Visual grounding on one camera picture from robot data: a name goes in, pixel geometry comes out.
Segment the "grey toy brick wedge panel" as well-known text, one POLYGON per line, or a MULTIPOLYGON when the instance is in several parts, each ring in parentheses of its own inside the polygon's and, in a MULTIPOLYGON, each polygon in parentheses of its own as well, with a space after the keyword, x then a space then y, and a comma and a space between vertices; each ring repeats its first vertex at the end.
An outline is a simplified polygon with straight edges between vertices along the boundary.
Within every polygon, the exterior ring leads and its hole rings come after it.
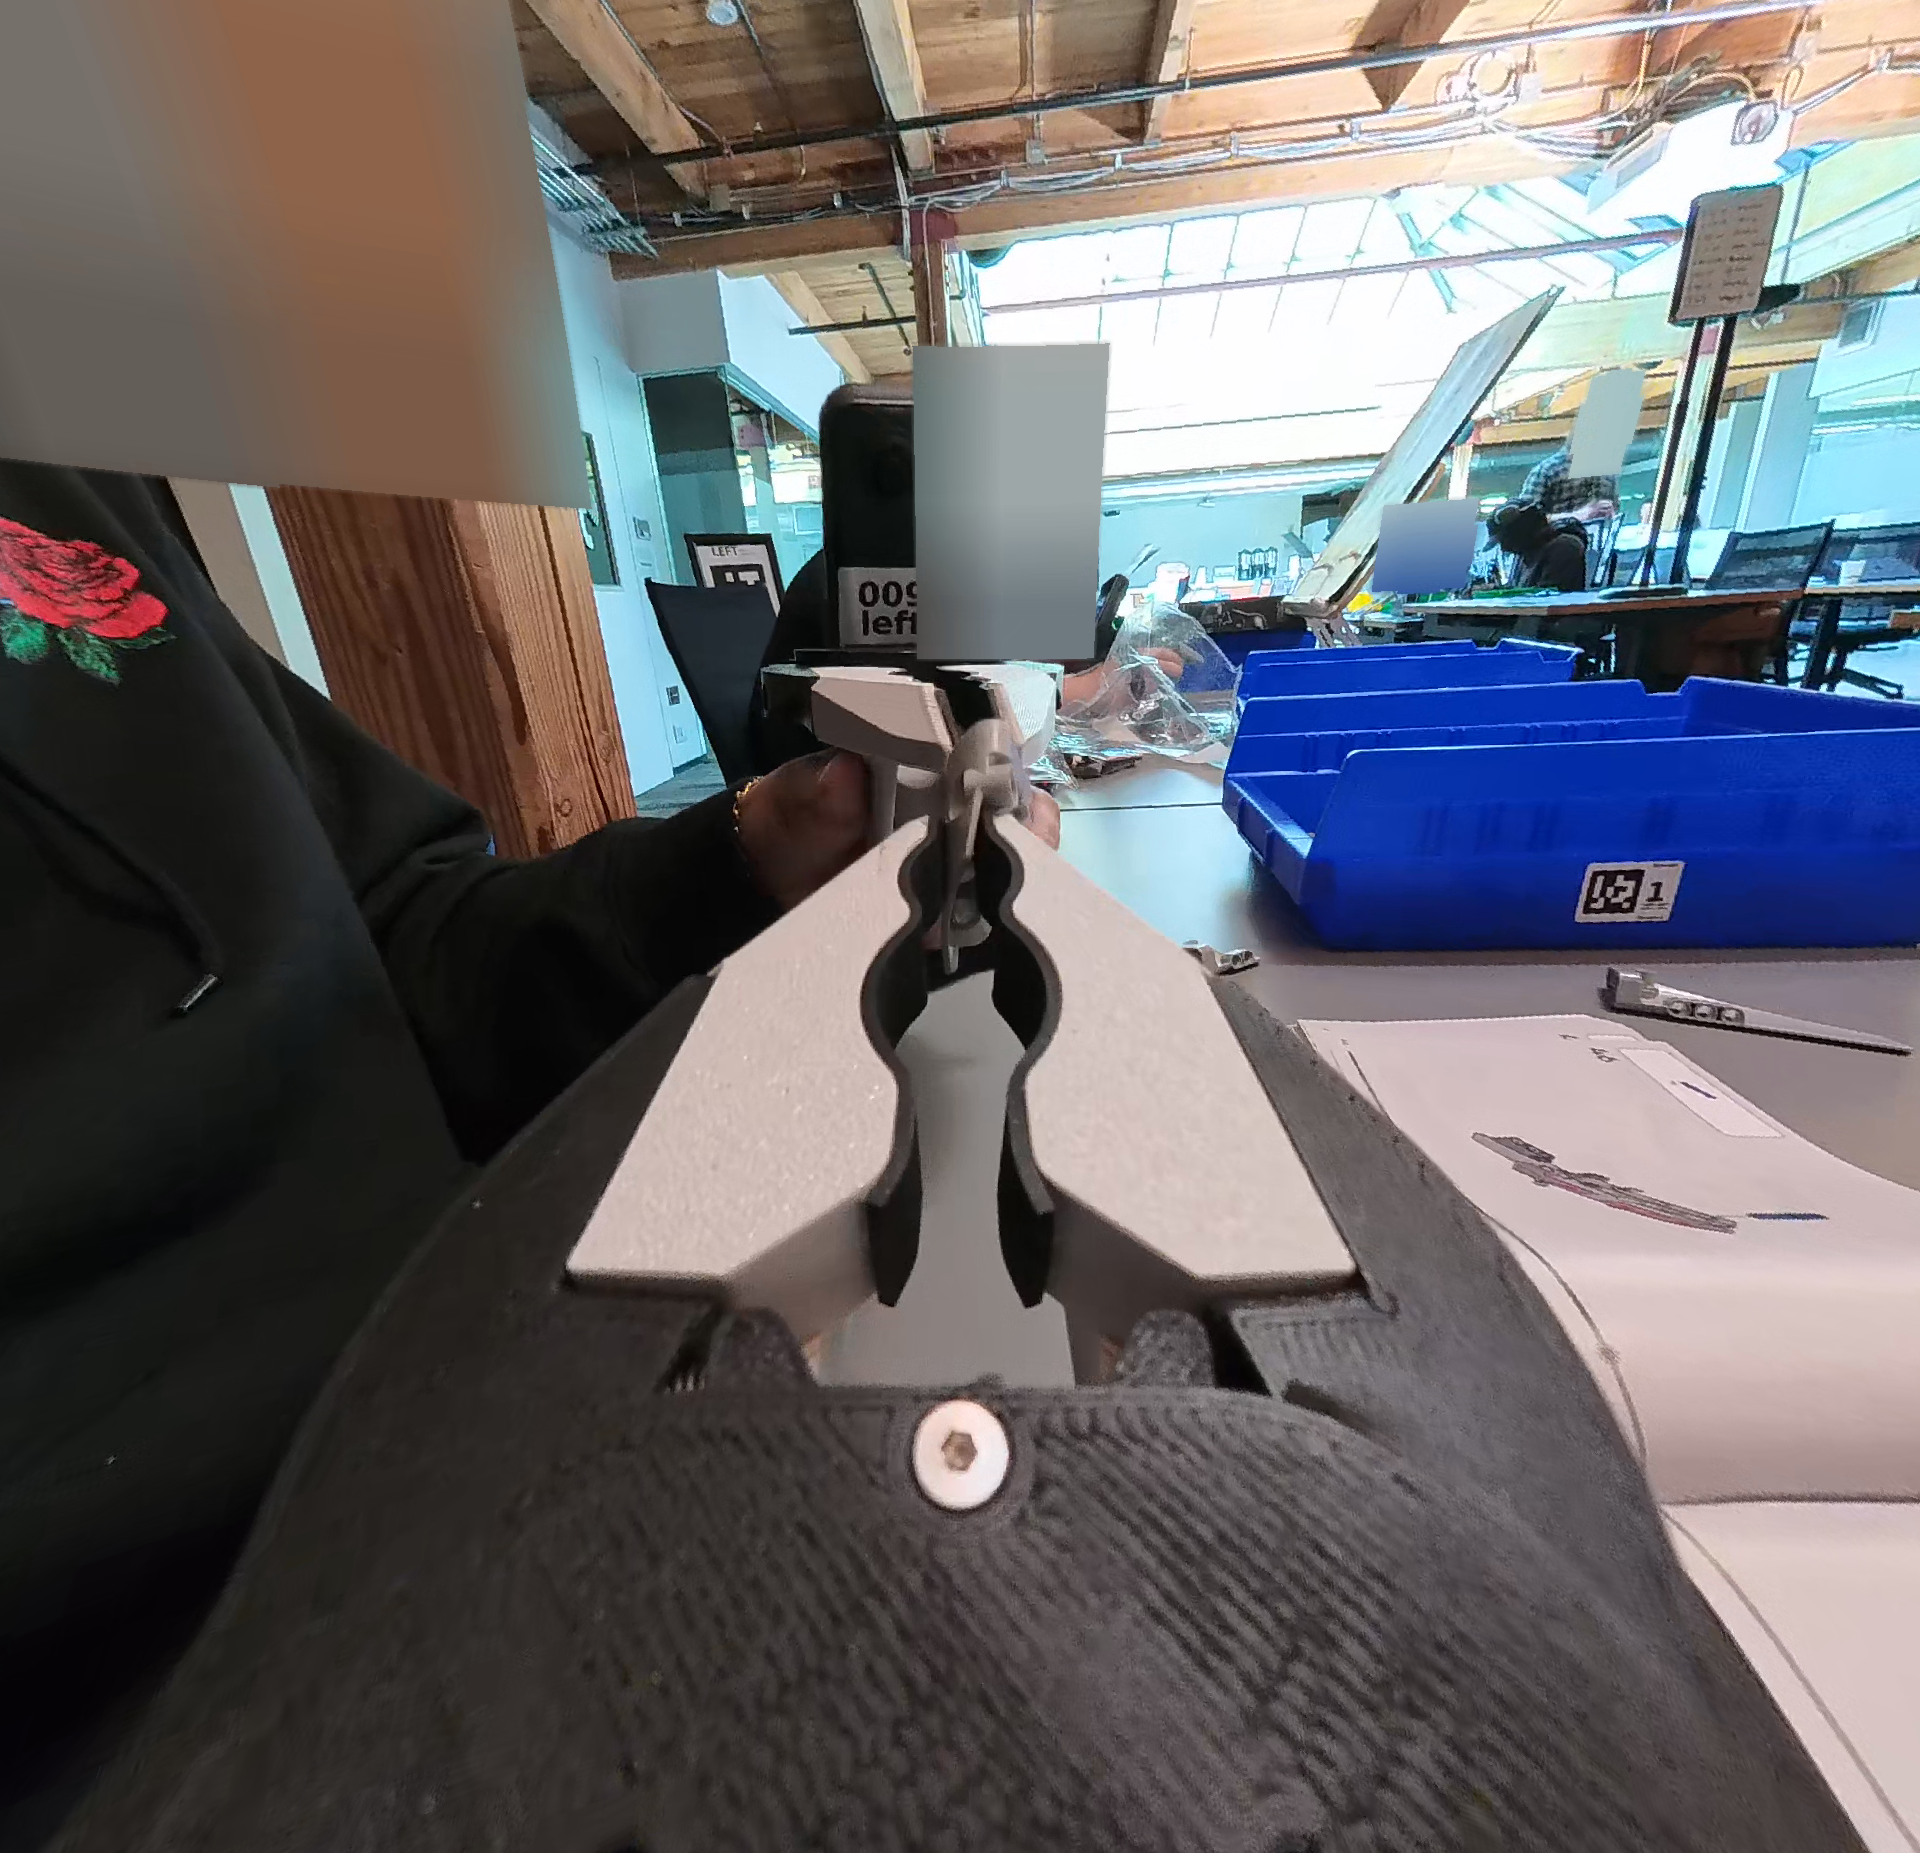
POLYGON ((1610 1013, 1638 1018, 1638 1020, 1671 1020, 1671 1024, 1781 1037, 1781 1041, 1799 1041, 1799 1044, 1820 1044, 1820 1047, 1862 1047, 1862 1051, 1886 1051, 1886 1055, 1911 1055, 1911 1044, 1881 1037, 1881 1033, 1828 1024, 1828 1020, 1802 1020, 1802 1018, 1789 1018, 1777 1011, 1696 993, 1696 991, 1684 991, 1684 985, 1671 985, 1671 982, 1660 982, 1644 972, 1623 972, 1623 968, 1606 968, 1599 998, 1610 1013))

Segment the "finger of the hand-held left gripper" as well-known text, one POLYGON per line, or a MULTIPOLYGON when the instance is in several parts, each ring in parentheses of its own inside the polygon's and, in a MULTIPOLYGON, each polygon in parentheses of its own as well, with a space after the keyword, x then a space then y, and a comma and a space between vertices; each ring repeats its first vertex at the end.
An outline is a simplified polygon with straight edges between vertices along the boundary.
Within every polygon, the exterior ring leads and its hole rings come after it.
POLYGON ((955 722, 950 695, 911 671, 815 671, 803 701, 814 736, 865 769, 865 837, 924 815, 943 784, 955 722))
POLYGON ((1060 675, 1052 665, 959 665, 963 749, 1008 760, 1016 787, 1035 787, 1035 763, 1052 740, 1060 675))

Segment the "open instruction booklet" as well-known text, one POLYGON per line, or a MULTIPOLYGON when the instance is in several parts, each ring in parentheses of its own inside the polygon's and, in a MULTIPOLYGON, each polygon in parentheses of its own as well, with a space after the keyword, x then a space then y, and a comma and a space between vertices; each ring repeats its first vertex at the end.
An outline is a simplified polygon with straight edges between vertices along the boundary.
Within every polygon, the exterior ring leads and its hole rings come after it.
POLYGON ((1917 1849, 1917 1189, 1630 1024, 1301 1033, 1527 1268, 1866 1849, 1917 1849))

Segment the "blue plastic storage bin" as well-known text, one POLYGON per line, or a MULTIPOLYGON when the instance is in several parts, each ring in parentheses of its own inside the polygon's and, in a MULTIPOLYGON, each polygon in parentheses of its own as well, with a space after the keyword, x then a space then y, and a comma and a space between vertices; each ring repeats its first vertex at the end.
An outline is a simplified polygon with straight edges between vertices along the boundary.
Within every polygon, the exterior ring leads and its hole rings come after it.
POLYGON ((1242 705, 1223 784, 1336 771, 1359 749, 1831 728, 1917 728, 1917 701, 1709 675, 1675 692, 1555 681, 1288 695, 1242 705))
POLYGON ((1539 686, 1579 675, 1579 647, 1555 640, 1408 640, 1257 647, 1238 665, 1237 701, 1424 686, 1539 686))
POLYGON ((1917 943, 1917 735, 1359 749, 1242 811, 1328 946, 1917 943))

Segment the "clear plastic bag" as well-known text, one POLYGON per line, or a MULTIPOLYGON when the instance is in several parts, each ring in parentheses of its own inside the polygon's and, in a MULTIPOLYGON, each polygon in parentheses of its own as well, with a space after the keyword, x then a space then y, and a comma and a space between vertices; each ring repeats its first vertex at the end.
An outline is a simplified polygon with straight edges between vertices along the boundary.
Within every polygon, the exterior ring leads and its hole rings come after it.
POLYGON ((1145 599, 1087 666, 1069 666, 1040 784, 1097 782, 1134 760, 1223 763, 1238 725, 1238 666, 1184 611, 1145 599))

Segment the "wooden pillar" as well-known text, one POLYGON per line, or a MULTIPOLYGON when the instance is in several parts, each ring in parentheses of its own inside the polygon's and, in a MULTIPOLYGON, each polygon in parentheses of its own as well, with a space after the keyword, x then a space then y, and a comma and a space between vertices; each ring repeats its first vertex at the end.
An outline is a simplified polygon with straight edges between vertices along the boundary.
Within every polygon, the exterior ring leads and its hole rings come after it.
POLYGON ((575 508, 271 484, 329 700, 508 857, 639 811, 575 508))

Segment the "sign board on stand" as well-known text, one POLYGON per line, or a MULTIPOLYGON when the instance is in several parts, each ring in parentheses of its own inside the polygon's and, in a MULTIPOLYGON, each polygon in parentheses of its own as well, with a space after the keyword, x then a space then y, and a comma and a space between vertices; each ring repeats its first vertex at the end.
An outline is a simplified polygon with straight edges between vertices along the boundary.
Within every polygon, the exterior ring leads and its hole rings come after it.
POLYGON ((1660 545, 1671 545, 1666 583, 1687 587, 1704 516, 1715 419, 1726 397, 1735 336, 1770 291, 1781 186, 1726 186, 1698 195, 1678 240, 1666 326, 1687 332, 1660 453, 1641 583, 1656 583, 1660 545))

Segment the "grey toy brick part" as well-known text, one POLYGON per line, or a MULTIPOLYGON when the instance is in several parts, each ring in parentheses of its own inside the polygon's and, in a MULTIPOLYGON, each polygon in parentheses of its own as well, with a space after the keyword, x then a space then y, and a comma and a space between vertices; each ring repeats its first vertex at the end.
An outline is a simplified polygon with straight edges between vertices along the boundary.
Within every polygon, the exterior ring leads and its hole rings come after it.
POLYGON ((959 974, 963 958, 991 943, 1012 884, 1000 822, 1020 819, 1026 800, 1029 782, 1012 722, 968 725, 943 760, 931 815, 935 889, 924 950, 942 980, 959 974))

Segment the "person's left hand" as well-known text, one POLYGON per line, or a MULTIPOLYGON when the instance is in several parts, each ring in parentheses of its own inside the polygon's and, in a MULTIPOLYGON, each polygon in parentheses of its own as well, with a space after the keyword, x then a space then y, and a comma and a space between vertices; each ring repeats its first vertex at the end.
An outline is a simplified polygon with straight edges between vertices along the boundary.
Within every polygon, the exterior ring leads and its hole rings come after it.
POLYGON ((731 815, 758 894, 789 912, 872 848, 872 769, 842 749, 792 757, 737 784, 731 815))

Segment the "dark wooden desk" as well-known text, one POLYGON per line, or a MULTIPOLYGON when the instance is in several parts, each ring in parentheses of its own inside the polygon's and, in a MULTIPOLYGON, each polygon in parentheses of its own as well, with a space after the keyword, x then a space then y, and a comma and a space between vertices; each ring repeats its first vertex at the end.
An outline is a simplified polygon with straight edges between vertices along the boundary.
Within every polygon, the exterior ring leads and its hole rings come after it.
POLYGON ((1675 692, 1687 681, 1770 681, 1802 592, 1802 587, 1485 592, 1424 603, 1412 622, 1428 640, 1575 644, 1575 665, 1588 675, 1675 692))

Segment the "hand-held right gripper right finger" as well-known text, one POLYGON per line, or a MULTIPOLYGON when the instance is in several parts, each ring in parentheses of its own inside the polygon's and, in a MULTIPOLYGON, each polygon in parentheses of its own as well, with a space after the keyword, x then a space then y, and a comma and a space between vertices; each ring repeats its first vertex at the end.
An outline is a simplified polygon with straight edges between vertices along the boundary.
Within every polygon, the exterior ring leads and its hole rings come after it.
POLYGON ((1020 1041, 1000 1252, 1052 1301, 1073 1378, 1150 1314, 1355 1294, 1355 1258, 1237 1033, 1220 980, 1016 815, 981 822, 991 998, 1020 1041))

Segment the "white slanted board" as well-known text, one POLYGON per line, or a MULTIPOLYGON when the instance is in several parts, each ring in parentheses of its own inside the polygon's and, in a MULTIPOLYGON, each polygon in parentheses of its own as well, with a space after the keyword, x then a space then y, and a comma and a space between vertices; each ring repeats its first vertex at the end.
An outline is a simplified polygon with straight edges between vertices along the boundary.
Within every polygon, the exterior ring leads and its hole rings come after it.
POLYGON ((1350 512, 1332 524, 1311 572, 1288 592, 1289 613, 1315 626, 1345 613, 1375 558, 1384 512, 1428 489, 1428 481, 1450 458, 1459 431, 1473 428, 1501 371, 1546 322, 1562 291, 1565 286, 1555 283, 1531 295, 1454 350, 1428 398, 1412 412, 1397 441, 1380 453, 1372 479, 1359 484, 1350 512))

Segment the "person's black sleeved left forearm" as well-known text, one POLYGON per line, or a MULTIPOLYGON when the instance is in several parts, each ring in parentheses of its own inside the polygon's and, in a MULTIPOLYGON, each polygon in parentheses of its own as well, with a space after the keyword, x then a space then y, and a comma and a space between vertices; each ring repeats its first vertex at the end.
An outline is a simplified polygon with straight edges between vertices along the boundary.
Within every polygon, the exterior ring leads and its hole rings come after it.
POLYGON ((373 749, 335 848, 468 1160, 777 916, 718 796, 500 857, 478 807, 373 749))

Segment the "grey desk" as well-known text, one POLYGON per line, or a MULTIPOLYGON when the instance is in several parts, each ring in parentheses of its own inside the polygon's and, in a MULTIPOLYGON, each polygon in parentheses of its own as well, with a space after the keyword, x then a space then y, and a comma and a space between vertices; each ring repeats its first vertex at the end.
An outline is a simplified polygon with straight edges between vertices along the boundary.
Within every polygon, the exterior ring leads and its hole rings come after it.
MULTIPOLYGON (((1606 968, 1843 1024, 1917 1047, 1917 950, 1328 950, 1220 811, 1220 775, 1140 760, 1060 791, 1060 853, 1178 943, 1242 946, 1242 985, 1284 1020, 1428 1020, 1603 1013, 1606 968)), ((1644 1020, 1843 1160, 1917 1189, 1917 1051, 1644 1020)))

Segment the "framed tag sign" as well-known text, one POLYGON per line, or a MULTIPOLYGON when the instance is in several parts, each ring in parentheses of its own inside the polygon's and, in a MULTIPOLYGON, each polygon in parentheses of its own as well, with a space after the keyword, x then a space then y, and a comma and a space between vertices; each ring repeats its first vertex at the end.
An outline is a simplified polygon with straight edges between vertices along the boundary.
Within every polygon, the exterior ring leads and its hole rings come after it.
POLYGON ((771 533, 685 533, 703 589, 753 589, 782 613, 782 561, 771 533))

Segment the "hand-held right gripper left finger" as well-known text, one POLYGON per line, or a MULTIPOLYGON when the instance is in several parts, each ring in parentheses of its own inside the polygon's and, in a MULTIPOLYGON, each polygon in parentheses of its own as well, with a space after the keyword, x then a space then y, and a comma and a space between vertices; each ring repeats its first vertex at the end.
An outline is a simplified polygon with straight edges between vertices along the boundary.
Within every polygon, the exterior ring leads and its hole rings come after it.
POLYGON ((566 1277, 826 1337, 920 1233, 900 1037, 928 1002, 931 822, 911 819, 703 985, 566 1277))

